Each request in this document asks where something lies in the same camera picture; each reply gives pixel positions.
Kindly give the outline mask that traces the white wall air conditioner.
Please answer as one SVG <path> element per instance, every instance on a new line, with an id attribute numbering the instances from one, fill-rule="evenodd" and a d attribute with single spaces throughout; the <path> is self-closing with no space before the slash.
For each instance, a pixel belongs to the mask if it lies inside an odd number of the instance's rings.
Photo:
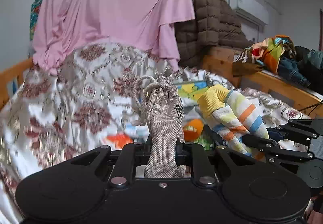
<path id="1" fill-rule="evenodd" d="M 255 0 L 229 0 L 229 6 L 237 15 L 258 26 L 269 24 L 269 12 Z"/>

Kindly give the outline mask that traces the cartoon printed metal tray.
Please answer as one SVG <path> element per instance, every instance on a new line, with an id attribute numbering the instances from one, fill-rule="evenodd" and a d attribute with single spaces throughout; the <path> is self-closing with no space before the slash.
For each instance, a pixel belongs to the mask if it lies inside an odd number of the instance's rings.
<path id="1" fill-rule="evenodd" d="M 178 95 L 185 107 L 198 105 L 198 99 L 209 89 L 210 84 L 205 80 L 174 83 Z"/>

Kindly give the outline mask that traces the orange fabric loop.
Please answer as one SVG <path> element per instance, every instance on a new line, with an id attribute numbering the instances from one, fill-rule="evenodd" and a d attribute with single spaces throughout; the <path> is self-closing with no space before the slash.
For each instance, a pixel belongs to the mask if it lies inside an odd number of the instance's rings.
<path id="1" fill-rule="evenodd" d="M 185 142 L 194 142 L 197 140 L 204 129 L 204 123 L 202 120 L 196 118 L 190 120 L 187 124 L 183 126 L 183 134 Z"/>

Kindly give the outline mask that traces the white orange cardboard box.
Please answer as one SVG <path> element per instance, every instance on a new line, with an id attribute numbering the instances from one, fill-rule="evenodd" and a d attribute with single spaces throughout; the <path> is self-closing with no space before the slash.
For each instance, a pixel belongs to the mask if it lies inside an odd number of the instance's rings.
<path id="1" fill-rule="evenodd" d="M 126 124 L 125 129 L 115 135 L 108 135 L 103 138 L 102 143 L 110 145 L 113 150 L 122 149 L 126 144 L 146 142 L 149 135 L 147 125 L 133 126 Z"/>

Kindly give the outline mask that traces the floral satin bed cover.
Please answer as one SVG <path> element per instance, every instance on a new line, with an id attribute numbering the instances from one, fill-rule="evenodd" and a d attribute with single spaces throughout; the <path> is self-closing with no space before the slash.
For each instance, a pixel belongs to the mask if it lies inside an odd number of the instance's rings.
<path id="1" fill-rule="evenodd" d="M 76 50 L 55 76 L 31 70 L 1 111 L 1 223 L 23 219 L 14 198 L 23 178 L 122 132 L 137 119 L 138 78 L 170 74 L 166 60 L 117 44 Z"/>

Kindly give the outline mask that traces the teal patterned wall poster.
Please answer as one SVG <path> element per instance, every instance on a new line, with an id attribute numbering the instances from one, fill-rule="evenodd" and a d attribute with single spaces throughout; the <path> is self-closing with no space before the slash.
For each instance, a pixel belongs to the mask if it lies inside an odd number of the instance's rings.
<path id="1" fill-rule="evenodd" d="M 35 0 L 31 5 L 31 14 L 30 14 L 30 22 L 29 22 L 29 40 L 33 40 L 35 27 L 40 11 L 42 0 Z"/>

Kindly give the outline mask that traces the colourful printed cloth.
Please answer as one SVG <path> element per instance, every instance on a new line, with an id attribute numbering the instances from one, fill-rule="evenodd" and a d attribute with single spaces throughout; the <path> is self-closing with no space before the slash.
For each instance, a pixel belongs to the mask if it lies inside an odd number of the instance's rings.
<path id="1" fill-rule="evenodd" d="M 285 35 L 266 38 L 234 56 L 232 75 L 240 77 L 263 70 L 277 74 L 282 56 L 296 57 L 295 46 L 291 38 Z"/>

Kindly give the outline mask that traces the pink hanging sheet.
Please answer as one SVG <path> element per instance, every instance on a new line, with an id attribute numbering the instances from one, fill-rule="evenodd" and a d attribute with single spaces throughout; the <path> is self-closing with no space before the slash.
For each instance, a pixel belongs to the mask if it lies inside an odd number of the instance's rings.
<path id="1" fill-rule="evenodd" d="M 74 49 L 110 40 L 149 50 L 178 70 L 175 24 L 194 18 L 192 0 L 42 0 L 33 61 L 56 73 Z"/>

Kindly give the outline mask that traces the beige burlap drawstring pouch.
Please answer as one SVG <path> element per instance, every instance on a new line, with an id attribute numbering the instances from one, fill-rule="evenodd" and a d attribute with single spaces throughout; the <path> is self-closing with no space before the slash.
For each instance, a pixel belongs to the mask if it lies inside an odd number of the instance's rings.
<path id="1" fill-rule="evenodd" d="M 145 177 L 183 177 L 182 168 L 176 164 L 176 143 L 185 142 L 183 106 L 172 78 L 142 76 L 134 83 L 132 97 L 140 111 L 139 119 L 132 124 L 148 125 L 151 137 Z"/>

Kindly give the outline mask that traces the green printed snack bag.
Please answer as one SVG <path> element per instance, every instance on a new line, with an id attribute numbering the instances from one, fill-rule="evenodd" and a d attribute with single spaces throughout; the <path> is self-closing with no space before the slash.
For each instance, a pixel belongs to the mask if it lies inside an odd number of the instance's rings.
<path id="1" fill-rule="evenodd" d="M 207 134 L 202 134 L 200 135 L 195 141 L 194 143 L 196 144 L 200 144 L 201 146 L 203 146 L 203 148 L 205 150 L 212 150 L 213 147 L 213 140 L 212 138 L 207 135 Z"/>

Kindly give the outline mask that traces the striped pastel sock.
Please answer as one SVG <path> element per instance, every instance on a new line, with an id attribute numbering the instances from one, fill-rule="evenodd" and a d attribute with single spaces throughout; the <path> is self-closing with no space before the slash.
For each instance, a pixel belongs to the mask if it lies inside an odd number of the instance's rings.
<path id="1" fill-rule="evenodd" d="M 255 105 L 236 90 L 220 84 L 212 86 L 198 99 L 207 125 L 224 140 L 230 149 L 265 161 L 263 152 L 242 142 L 245 135 L 269 139 L 268 130 Z"/>

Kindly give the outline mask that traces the dark blue denim clothes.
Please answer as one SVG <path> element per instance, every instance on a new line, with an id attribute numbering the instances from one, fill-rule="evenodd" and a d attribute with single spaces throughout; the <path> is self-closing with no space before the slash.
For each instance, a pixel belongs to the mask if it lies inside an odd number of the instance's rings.
<path id="1" fill-rule="evenodd" d="M 322 94 L 322 51 L 295 46 L 280 57 L 278 75 Z"/>

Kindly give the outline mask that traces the brown quilted jacket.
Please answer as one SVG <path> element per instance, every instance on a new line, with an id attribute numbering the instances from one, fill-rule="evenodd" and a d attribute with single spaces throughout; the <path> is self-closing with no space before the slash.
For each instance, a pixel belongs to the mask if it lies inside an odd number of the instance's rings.
<path id="1" fill-rule="evenodd" d="M 175 24 L 180 67 L 200 66 L 213 46 L 245 49 L 252 44 L 226 0 L 192 0 L 195 19 Z"/>

